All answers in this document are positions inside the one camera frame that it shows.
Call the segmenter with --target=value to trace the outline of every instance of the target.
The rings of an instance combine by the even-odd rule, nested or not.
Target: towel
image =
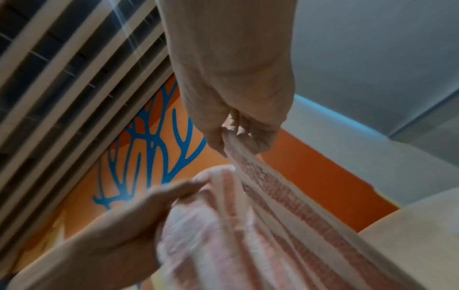
[[[156,245],[175,290],[423,289],[224,131],[232,165],[177,201]]]

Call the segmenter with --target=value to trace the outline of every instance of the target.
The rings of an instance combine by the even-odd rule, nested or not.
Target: blue tree branch pattern
[[[99,197],[97,196],[93,197],[93,201],[95,203],[104,206],[106,210],[110,210],[111,209],[110,204],[112,202],[128,201],[128,200],[131,200],[135,196],[135,188],[137,185],[137,179],[139,177],[140,166],[141,166],[141,161],[142,161],[141,153],[137,154],[136,167],[135,167],[135,172],[134,172],[134,177],[133,177],[134,181],[133,181],[131,188],[128,188],[127,174],[128,174],[128,165],[131,159],[131,151],[132,151],[134,142],[136,140],[145,141],[145,144],[147,146],[146,148],[146,173],[147,173],[146,187],[147,188],[150,188],[152,185],[153,162],[155,159],[157,148],[161,150],[161,153],[163,155],[163,175],[161,177],[161,184],[169,183],[183,168],[185,168],[188,164],[190,164],[202,152],[202,150],[206,146],[206,140],[204,138],[201,140],[200,144],[195,149],[195,151],[192,152],[188,157],[186,157],[190,144],[191,144],[191,137],[193,134],[193,122],[191,121],[190,118],[188,118],[186,136],[185,136],[185,140],[183,140],[182,137],[180,137],[180,134],[178,132],[177,115],[176,115],[175,109],[173,109],[172,110],[172,130],[174,132],[174,138],[180,148],[180,157],[177,163],[169,170],[169,167],[170,167],[169,154],[168,154],[167,146],[165,142],[161,139],[161,130],[163,129],[164,118],[165,118],[166,111],[167,111],[167,105],[169,104],[171,97],[176,89],[177,89],[177,81],[174,83],[169,93],[167,93],[166,87],[164,85],[160,89],[162,96],[163,96],[163,107],[161,110],[161,117],[158,123],[158,129],[156,130],[154,134],[150,132],[149,120],[150,120],[150,116],[152,113],[154,101],[157,98],[157,94],[155,94],[152,97],[152,101],[150,105],[148,107],[142,108],[142,110],[140,110],[140,112],[136,115],[142,121],[145,127],[145,133],[138,133],[136,131],[135,129],[136,120],[135,119],[133,119],[129,123],[129,125],[126,127],[126,131],[131,136],[131,141],[129,143],[127,157],[124,160],[121,179],[118,177],[116,173],[116,167],[119,162],[118,152],[120,149],[120,138],[118,137],[115,139],[115,149],[114,149],[113,154],[111,152],[113,150],[110,148],[107,148],[106,155],[107,155],[108,164],[109,164],[109,171],[116,185],[116,188],[118,190],[117,195],[115,196],[111,196],[111,197],[105,196],[104,189],[102,186],[102,169],[101,169],[102,168],[102,157],[99,159],[98,161]]]

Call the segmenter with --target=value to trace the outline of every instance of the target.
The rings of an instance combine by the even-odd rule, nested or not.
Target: hand
[[[205,183],[164,185],[109,211],[21,271],[8,290],[120,290],[144,281],[159,268],[154,234],[161,218]]]
[[[253,153],[269,150],[295,93],[296,0],[157,0],[185,109],[213,149],[221,126]]]

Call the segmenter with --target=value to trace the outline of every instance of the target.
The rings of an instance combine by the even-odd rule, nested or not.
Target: dark sleeve
[[[16,274],[10,274],[0,280],[0,290],[6,290],[10,281],[16,276]]]

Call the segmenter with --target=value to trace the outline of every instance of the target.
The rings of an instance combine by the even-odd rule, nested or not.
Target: white wall
[[[399,205],[459,186],[459,168],[301,96],[282,128]]]

